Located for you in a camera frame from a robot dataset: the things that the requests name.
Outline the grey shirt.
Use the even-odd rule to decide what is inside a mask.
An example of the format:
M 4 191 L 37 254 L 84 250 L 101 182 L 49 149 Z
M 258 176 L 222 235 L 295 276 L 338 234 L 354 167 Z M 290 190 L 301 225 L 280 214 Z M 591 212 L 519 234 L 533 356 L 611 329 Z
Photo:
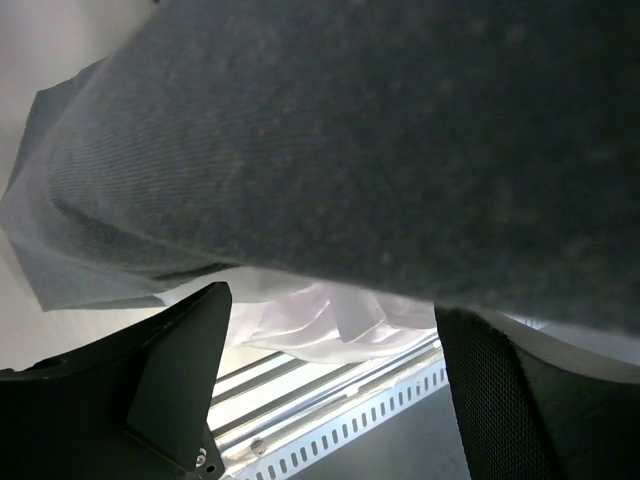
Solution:
M 253 266 L 639 330 L 635 1 L 168 1 L 40 92 L 1 224 L 47 310 Z

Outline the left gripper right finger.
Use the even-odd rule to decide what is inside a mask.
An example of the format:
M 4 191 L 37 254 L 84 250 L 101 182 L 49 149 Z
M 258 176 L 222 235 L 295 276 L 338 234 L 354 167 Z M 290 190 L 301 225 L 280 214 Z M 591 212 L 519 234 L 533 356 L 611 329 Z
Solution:
M 472 478 L 638 478 L 638 366 L 498 313 L 435 318 Z

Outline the white shirt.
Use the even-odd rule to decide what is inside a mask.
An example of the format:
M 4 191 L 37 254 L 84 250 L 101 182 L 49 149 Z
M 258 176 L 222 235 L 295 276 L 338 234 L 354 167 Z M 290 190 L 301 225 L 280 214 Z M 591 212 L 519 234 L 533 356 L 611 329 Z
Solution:
M 232 295 L 229 347 L 346 364 L 400 354 L 436 331 L 430 302 L 253 267 L 206 274 L 157 297 L 171 306 L 214 282 Z

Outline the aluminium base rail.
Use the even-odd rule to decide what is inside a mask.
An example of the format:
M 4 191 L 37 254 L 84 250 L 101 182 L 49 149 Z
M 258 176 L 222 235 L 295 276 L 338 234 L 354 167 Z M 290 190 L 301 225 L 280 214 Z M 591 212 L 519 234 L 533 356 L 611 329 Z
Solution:
M 414 368 L 443 357 L 437 335 L 389 358 L 342 365 L 312 364 L 283 353 L 266 356 L 218 380 L 207 422 L 226 468 L 250 458 L 303 426 L 363 400 Z

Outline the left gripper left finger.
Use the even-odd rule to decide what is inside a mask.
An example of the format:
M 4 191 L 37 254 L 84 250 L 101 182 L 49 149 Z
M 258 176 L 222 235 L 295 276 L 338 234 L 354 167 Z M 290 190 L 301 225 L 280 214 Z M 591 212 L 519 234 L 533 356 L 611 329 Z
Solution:
M 211 284 L 98 341 L 1 374 L 5 479 L 218 479 L 207 423 L 232 297 Z

